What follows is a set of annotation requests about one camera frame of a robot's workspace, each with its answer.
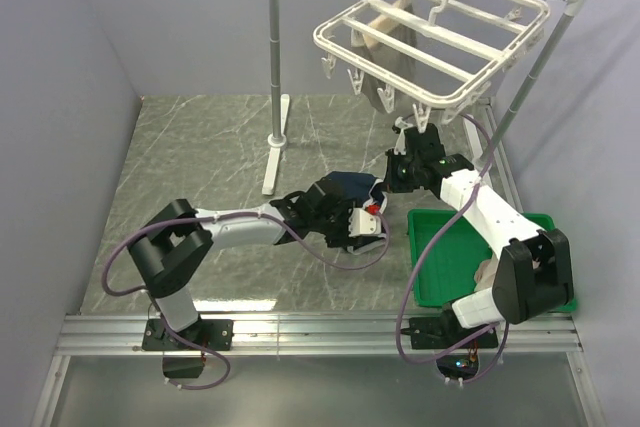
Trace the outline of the navy blue underwear white trim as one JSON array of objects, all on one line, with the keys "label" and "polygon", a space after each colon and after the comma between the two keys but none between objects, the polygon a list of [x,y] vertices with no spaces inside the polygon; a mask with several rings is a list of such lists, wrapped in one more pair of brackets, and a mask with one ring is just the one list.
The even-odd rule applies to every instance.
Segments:
[{"label": "navy blue underwear white trim", "polygon": [[382,180],[370,173],[345,171],[332,171],[322,180],[337,181],[346,190],[348,196],[356,199],[356,207],[365,208],[369,213],[377,214],[382,224],[382,233],[379,236],[356,237],[356,244],[353,247],[342,249],[347,253],[360,255],[383,247],[388,242],[389,233],[383,220],[388,197],[383,192]]}]

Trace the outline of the white clip hanger frame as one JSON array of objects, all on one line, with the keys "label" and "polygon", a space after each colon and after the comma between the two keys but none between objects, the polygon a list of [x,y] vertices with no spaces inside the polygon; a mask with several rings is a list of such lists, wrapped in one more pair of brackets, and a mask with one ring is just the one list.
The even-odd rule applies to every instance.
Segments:
[{"label": "white clip hanger frame", "polygon": [[[414,30],[417,47],[369,27],[380,14]],[[543,37],[549,17],[544,0],[360,0],[316,27],[313,41],[326,53],[325,75],[344,63],[355,94],[365,97],[364,73],[385,84],[378,89],[385,115],[427,117],[439,111],[449,123],[487,95],[493,81]],[[415,78],[400,77],[354,53],[352,31],[414,58]]]}]

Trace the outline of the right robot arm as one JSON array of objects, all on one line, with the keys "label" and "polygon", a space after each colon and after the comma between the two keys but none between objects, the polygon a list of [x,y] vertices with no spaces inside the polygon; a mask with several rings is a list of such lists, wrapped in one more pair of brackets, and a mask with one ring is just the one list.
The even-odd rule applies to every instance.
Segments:
[{"label": "right robot arm", "polygon": [[520,324],[573,301],[570,245],[562,231],[528,220],[484,182],[467,158],[448,155],[435,125],[394,132],[398,139],[386,152],[385,190],[430,191],[460,213],[497,258],[489,286],[450,303],[453,314],[440,324],[448,344],[465,345],[478,326]]}]

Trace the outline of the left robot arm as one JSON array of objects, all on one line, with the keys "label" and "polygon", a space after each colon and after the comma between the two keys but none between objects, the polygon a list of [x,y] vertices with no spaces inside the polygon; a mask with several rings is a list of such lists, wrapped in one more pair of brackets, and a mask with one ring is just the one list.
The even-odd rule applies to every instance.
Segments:
[{"label": "left robot arm", "polygon": [[202,325],[188,284],[211,250],[283,245],[310,233],[322,235],[329,247],[347,247],[357,206],[358,199],[345,187],[327,179],[251,209],[210,211],[177,199],[127,250],[168,323],[166,337],[176,347],[189,349],[200,341]]}]

